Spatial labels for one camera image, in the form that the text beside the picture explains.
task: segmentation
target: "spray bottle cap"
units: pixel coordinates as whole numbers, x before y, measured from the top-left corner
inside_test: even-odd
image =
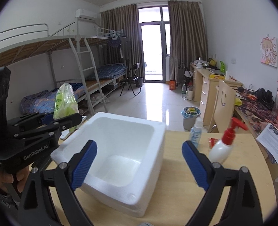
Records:
[[[203,120],[201,117],[197,117],[194,123],[194,127],[196,128],[203,128]]]
[[[226,145],[231,145],[233,143],[233,140],[235,138],[235,128],[240,127],[244,130],[248,130],[248,127],[242,123],[240,120],[237,118],[233,117],[231,119],[231,127],[228,128],[225,132],[223,137],[221,138],[222,142]]]

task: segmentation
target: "white toilet paper roll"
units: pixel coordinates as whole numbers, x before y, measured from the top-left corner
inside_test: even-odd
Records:
[[[229,71],[226,71],[225,79],[226,79],[226,80],[229,80],[229,78],[230,78],[230,72],[229,72]]]

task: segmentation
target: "bed ladder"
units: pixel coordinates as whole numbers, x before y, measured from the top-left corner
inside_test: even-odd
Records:
[[[93,56],[93,53],[92,53],[91,48],[89,46],[89,43],[88,43],[87,39],[84,37],[84,43],[86,44],[87,51],[81,51],[81,48],[80,48],[81,37],[79,35],[77,35],[75,39],[76,39],[76,49],[74,47],[74,44],[73,44],[71,38],[69,38],[69,43],[70,43],[70,46],[71,46],[72,51],[73,51],[73,53],[75,55],[75,58],[76,58],[79,73],[81,75],[81,82],[83,83],[83,86],[85,86],[85,88],[84,88],[84,90],[85,90],[85,99],[87,101],[87,104],[88,104],[88,107],[89,107],[89,110],[90,110],[90,114],[91,114],[91,116],[93,116],[95,114],[93,107],[101,101],[103,102],[103,106],[104,106],[105,111],[108,112],[108,109],[106,107],[105,98],[104,98],[104,95],[103,95],[103,92],[102,92],[102,89],[101,89],[101,85],[100,85],[100,82],[99,82],[99,78],[98,78],[94,56]],[[93,65],[92,67],[89,67],[89,68],[86,68],[86,69],[82,68],[82,60],[81,60],[81,54],[82,53],[90,53],[90,57],[91,57],[92,65]],[[95,78],[96,78],[96,83],[94,85],[90,86],[90,87],[98,86],[99,93],[102,96],[102,99],[97,101],[94,105],[92,105],[92,102],[91,102],[91,99],[90,99],[90,94],[88,92],[87,85],[86,85],[86,80],[84,78],[84,72],[86,70],[90,70],[90,69],[94,69]]]

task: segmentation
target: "black chair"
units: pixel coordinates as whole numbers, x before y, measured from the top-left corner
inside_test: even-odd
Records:
[[[128,90],[130,90],[130,88],[131,88],[132,91],[133,91],[133,94],[134,94],[135,96],[137,96],[137,95],[141,92],[141,87],[140,87],[140,92],[137,93],[137,94],[135,94],[135,93],[134,93],[134,90],[133,90],[133,87],[132,87],[132,85],[131,85],[131,83],[133,83],[133,82],[135,82],[135,81],[137,81],[137,80],[139,79],[139,77],[136,76],[136,72],[137,72],[137,70],[139,69],[139,66],[140,66],[140,63],[134,64],[134,65],[130,68],[130,70],[129,70],[129,72],[128,72],[128,76],[127,76],[126,78],[123,78],[122,80],[120,80],[120,82],[123,82],[123,87],[122,87],[120,96],[121,96],[121,94],[122,94],[122,91],[123,91],[124,86],[126,85],[126,83],[129,83],[130,86],[128,87]]]

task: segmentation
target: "air conditioner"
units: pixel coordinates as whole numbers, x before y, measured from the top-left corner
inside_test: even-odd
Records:
[[[95,20],[97,19],[97,13],[85,9],[78,9],[75,11],[75,17],[78,17],[82,20],[95,22]]]

